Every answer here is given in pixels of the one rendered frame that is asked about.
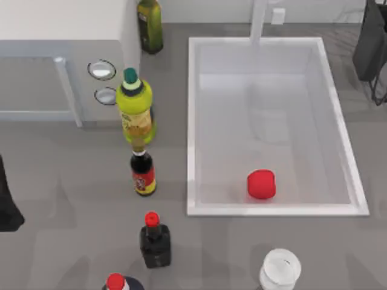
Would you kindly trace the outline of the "dark bottle with red-yellow label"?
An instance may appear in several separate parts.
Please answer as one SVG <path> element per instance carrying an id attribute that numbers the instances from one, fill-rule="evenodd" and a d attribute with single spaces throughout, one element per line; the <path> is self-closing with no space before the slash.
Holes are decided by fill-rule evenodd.
<path id="1" fill-rule="evenodd" d="M 134 190 L 140 196 L 150 196 L 155 192 L 157 182 L 153 159 L 144 148 L 132 151 L 130 159 Z"/>

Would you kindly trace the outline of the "yellow-green bottle with green cap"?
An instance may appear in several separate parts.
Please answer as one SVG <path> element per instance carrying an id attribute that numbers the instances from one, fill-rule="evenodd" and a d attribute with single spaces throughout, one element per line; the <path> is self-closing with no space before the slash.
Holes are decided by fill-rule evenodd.
<path id="1" fill-rule="evenodd" d="M 153 91 L 149 83 L 137 75 L 135 68 L 124 69 L 123 80 L 115 92 L 115 102 L 127 142 L 141 138 L 149 144 L 156 133 Z"/>

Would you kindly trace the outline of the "white sink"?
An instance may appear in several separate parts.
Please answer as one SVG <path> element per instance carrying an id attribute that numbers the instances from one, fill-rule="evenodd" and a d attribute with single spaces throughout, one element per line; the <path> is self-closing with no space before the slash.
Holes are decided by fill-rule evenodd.
<path id="1" fill-rule="evenodd" d="M 188 215 L 369 215 L 321 38 L 190 37 L 188 55 Z M 259 169 L 271 199 L 247 193 Z"/>

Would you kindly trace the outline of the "round microwave knob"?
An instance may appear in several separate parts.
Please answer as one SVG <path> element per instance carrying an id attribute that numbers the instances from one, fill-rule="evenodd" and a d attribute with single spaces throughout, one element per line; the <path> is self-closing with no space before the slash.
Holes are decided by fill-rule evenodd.
<path id="1" fill-rule="evenodd" d="M 116 90 L 105 87 L 94 91 L 94 98 L 104 106 L 114 106 L 116 104 Z"/>
<path id="2" fill-rule="evenodd" d="M 117 73 L 117 70 L 112 63 L 102 59 L 94 63 L 89 63 L 87 70 L 91 77 L 101 81 L 111 80 Z"/>

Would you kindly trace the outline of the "square black bottle red cap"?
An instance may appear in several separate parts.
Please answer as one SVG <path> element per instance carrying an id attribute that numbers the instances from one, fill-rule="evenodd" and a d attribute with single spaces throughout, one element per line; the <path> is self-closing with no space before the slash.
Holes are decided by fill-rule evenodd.
<path id="1" fill-rule="evenodd" d="M 155 211 L 145 214 L 145 226 L 140 230 L 140 251 L 148 269 L 171 264 L 171 232 L 167 225 L 160 222 Z"/>

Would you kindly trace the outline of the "dark olive green bottle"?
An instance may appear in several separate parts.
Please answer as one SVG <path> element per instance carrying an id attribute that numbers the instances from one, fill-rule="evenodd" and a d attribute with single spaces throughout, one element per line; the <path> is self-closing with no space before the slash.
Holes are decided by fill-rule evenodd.
<path id="1" fill-rule="evenodd" d="M 143 51 L 157 54 L 163 49 L 161 7 L 157 0 L 140 0 L 137 4 L 137 20 Z"/>

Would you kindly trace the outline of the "tall white tap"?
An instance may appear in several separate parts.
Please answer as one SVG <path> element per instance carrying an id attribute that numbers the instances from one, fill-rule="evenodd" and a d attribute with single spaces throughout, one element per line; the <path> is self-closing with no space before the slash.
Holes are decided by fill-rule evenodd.
<path id="1" fill-rule="evenodd" d="M 250 44 L 254 49 L 259 48 L 259 41 L 262 35 L 267 4 L 268 0 L 253 0 Z"/>

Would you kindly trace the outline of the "white cup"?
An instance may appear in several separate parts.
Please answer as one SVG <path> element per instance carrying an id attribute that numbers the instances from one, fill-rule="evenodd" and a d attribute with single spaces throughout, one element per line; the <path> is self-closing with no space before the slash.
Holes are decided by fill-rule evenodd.
<path id="1" fill-rule="evenodd" d="M 301 275 L 298 257 L 285 248 L 275 248 L 267 253 L 259 272 L 262 290 L 294 290 Z"/>

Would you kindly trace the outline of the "round dark bottle red cap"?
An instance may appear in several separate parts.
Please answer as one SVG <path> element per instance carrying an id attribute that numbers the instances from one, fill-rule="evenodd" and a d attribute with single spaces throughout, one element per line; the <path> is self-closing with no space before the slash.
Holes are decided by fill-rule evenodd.
<path id="1" fill-rule="evenodd" d="M 145 290 L 145 288 L 136 278 L 120 273 L 112 273 L 106 279 L 102 290 Z"/>

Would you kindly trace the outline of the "pale microwave oven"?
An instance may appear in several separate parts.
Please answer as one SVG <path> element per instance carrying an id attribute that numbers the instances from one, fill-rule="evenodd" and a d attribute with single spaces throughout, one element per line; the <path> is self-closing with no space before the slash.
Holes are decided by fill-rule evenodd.
<path id="1" fill-rule="evenodd" d="M 85 123 L 120 120 L 94 91 L 117 90 L 128 67 L 139 69 L 135 0 L 0 0 L 0 121 L 74 121 L 53 58 L 67 70 Z M 87 66 L 112 63 L 111 80 Z"/>

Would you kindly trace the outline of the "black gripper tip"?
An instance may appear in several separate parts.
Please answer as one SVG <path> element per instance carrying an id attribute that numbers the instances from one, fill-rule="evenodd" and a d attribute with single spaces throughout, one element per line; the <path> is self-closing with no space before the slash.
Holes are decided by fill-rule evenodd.
<path id="1" fill-rule="evenodd" d="M 24 223 L 25 218 L 10 193 L 4 162 L 0 155 L 0 233 L 18 231 Z"/>

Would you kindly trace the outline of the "white wall socket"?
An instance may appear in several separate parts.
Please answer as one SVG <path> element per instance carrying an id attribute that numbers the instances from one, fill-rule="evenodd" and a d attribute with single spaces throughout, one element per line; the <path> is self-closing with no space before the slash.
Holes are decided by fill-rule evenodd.
<path id="1" fill-rule="evenodd" d="M 285 22 L 285 15 L 286 15 L 286 9 L 285 8 L 280 8 L 276 7 L 273 9 L 272 12 L 272 20 L 271 24 L 272 25 L 282 25 Z"/>

